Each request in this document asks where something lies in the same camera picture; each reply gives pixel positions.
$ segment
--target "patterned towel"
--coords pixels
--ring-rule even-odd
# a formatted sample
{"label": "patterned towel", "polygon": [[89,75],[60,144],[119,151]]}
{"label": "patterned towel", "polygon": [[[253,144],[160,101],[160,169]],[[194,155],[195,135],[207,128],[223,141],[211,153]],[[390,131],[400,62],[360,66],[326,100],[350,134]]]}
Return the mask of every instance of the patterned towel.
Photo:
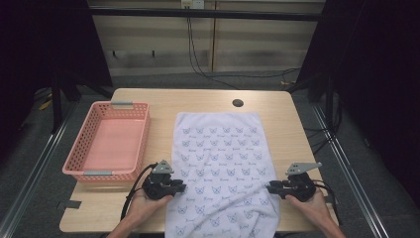
{"label": "patterned towel", "polygon": [[174,179],[187,188],[166,210],[165,237],[273,237],[279,196],[257,113],[179,113]]}

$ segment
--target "gray floor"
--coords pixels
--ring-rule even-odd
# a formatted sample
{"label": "gray floor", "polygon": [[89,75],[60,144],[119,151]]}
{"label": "gray floor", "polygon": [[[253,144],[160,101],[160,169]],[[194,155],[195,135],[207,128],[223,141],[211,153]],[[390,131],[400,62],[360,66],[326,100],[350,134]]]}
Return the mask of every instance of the gray floor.
{"label": "gray floor", "polygon": [[[280,72],[265,71],[246,73],[246,75],[273,75]],[[295,75],[252,78],[243,76],[216,77],[240,89],[282,90],[283,80],[289,82]],[[114,77],[114,87],[160,87],[160,88],[213,88],[232,89],[232,87],[197,75],[196,73],[161,74],[144,76]],[[82,98],[70,115],[63,136],[55,148],[47,169],[28,203],[22,217],[19,217],[14,237],[100,237],[101,234],[65,234],[59,230],[59,221],[63,211],[56,206],[60,201],[69,199],[75,185],[73,178],[62,174],[61,168],[71,149],[81,123],[90,104],[97,100],[106,100],[101,95],[82,87]],[[16,147],[11,150],[9,163],[0,169],[0,193],[2,194],[0,211],[1,219],[14,204],[24,186],[26,178],[35,166],[52,128],[52,108],[44,111],[38,106],[44,101],[44,94],[37,95],[37,101],[17,140]],[[319,129],[313,105],[308,102],[305,90],[292,94],[302,125],[307,129]],[[325,140],[323,133],[314,135],[307,130],[311,145]],[[376,209],[389,237],[420,237],[420,212],[401,188],[399,183],[383,166],[377,152],[367,147],[364,134],[344,110],[343,122],[337,135],[344,148],[352,168],[356,172],[373,207]],[[337,195],[338,210],[343,220],[342,229],[348,237],[374,237],[366,217],[361,210],[351,188],[343,176],[339,163],[330,145],[320,150],[315,158],[323,163],[320,169],[323,180],[327,182]],[[320,232],[287,234],[287,237],[323,237]]]}

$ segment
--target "white towel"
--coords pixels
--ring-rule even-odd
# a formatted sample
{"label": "white towel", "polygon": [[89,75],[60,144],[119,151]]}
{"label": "white towel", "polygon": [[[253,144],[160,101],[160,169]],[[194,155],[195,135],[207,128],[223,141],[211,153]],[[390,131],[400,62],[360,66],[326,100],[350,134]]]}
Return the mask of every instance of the white towel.
{"label": "white towel", "polygon": [[183,179],[166,210],[165,237],[273,237],[277,179],[257,113],[179,113],[173,179]]}

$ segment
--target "human hand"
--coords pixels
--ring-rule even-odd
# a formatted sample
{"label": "human hand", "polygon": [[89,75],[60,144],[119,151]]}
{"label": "human hand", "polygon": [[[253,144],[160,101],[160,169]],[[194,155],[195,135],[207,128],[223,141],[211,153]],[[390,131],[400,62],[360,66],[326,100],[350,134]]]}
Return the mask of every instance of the human hand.
{"label": "human hand", "polygon": [[133,195],[129,210],[124,219],[129,220],[135,227],[138,227],[148,220],[158,208],[167,205],[172,199],[173,196],[167,195],[162,199],[152,200],[148,198],[142,189],[139,189]]}
{"label": "human hand", "polygon": [[291,205],[299,209],[314,225],[320,228],[327,237],[345,237],[331,217],[330,211],[325,204],[324,194],[318,187],[314,195],[305,202],[301,202],[289,194],[285,198]]}
{"label": "human hand", "polygon": [[167,195],[159,200],[151,200],[142,189],[137,190],[133,195],[126,216],[108,237],[127,237],[132,230],[143,224],[156,210],[167,205],[172,199],[171,195]]}

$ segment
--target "wall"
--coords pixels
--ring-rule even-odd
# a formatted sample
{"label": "wall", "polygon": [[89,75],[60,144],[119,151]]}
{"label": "wall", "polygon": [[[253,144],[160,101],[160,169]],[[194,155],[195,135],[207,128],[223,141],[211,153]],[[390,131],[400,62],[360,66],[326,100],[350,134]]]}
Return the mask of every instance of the wall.
{"label": "wall", "polygon": [[[180,8],[180,1],[90,0],[91,6]],[[320,13],[323,1],[205,1],[205,9]],[[94,16],[112,75],[192,71],[183,18]],[[203,70],[268,70],[302,65],[316,23],[191,19]]]}

